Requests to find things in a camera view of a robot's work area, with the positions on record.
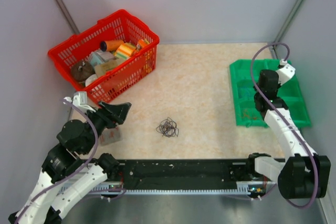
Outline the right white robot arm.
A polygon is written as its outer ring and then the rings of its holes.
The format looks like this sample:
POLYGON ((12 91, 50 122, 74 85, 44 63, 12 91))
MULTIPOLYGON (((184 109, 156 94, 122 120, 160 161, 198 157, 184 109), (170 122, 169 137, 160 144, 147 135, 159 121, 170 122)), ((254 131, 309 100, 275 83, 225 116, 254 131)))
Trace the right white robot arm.
POLYGON ((245 174, 252 180, 263 175, 276 182, 280 194, 287 200, 323 198, 327 193, 331 162, 327 156, 318 155, 304 140, 287 104, 278 96, 279 88, 292 77, 292 70, 264 69, 254 82, 256 110, 276 136, 285 161, 253 153, 248 157, 245 174))

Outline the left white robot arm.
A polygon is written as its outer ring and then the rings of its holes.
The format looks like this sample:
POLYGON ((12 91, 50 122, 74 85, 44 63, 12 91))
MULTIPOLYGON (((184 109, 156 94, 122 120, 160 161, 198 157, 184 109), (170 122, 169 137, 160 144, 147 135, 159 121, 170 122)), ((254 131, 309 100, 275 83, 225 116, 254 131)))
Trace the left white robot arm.
POLYGON ((119 162, 109 153, 93 156, 98 138, 105 129, 122 125, 131 109, 130 102, 99 108, 62 102, 79 112, 86 121, 70 120, 57 135, 59 143, 47 154, 38 181, 24 207, 9 215, 10 223, 61 223, 69 210, 94 187, 119 174, 119 162))

